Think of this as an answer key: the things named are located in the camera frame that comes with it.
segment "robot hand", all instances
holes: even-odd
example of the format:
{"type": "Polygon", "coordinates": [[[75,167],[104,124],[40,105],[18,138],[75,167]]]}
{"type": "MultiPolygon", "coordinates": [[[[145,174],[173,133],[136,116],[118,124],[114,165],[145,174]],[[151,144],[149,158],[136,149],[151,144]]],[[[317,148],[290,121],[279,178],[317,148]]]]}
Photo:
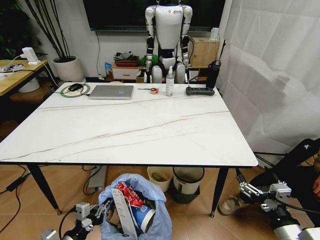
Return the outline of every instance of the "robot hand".
{"type": "Polygon", "coordinates": [[[62,239],[61,236],[58,236],[57,231],[49,228],[41,235],[41,240],[85,240],[87,235],[94,229],[94,226],[103,223],[107,207],[111,201],[111,198],[107,198],[101,206],[90,206],[87,202],[79,202],[73,210],[73,212],[76,212],[75,227],[67,231],[62,239]]]}

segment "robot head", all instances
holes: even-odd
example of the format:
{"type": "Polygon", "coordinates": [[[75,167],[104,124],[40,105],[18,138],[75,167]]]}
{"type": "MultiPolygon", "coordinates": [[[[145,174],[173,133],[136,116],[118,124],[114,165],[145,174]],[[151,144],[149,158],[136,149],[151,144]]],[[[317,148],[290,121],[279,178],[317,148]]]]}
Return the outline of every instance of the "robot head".
{"type": "Polygon", "coordinates": [[[160,0],[157,1],[161,6],[177,6],[180,4],[181,0],[160,0]]]}

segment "remote control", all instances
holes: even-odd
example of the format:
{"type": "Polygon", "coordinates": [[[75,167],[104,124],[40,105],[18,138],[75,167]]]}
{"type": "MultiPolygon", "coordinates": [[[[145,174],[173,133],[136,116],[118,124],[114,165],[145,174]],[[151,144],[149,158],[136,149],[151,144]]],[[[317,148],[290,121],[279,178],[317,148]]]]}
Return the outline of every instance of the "remote control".
{"type": "Polygon", "coordinates": [[[215,94],[215,91],[212,88],[207,87],[190,87],[188,86],[185,89],[185,93],[189,95],[209,95],[213,96],[215,94]]]}

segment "spray bottle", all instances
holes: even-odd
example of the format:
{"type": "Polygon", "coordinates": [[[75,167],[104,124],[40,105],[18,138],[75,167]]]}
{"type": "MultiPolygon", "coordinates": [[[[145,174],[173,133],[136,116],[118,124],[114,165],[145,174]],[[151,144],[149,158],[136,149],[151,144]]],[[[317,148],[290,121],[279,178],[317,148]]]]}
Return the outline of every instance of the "spray bottle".
{"type": "Polygon", "coordinates": [[[172,70],[172,66],[170,66],[168,75],[166,76],[166,80],[165,80],[165,95],[167,96],[173,95],[174,83],[175,83],[175,76],[172,70]]]}

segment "plastic bag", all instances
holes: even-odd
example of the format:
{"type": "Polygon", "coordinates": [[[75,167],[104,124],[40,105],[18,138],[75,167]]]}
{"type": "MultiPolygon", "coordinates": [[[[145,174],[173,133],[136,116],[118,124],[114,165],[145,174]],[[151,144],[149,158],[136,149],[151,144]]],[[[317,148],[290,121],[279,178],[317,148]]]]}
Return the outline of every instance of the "plastic bag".
{"type": "MultiPolygon", "coordinates": [[[[107,186],[105,190],[99,195],[99,205],[102,204],[107,198],[112,198],[112,188],[117,188],[120,182],[126,182],[133,190],[139,191],[145,198],[154,200],[155,202],[155,215],[153,223],[147,233],[141,234],[139,240],[170,240],[172,234],[172,222],[169,213],[166,209],[166,197],[161,188],[152,182],[145,179],[139,174],[122,174],[107,186]]],[[[119,233],[117,228],[106,221],[108,214],[104,216],[101,228],[102,240],[134,240],[131,236],[123,236],[119,233]]]]}

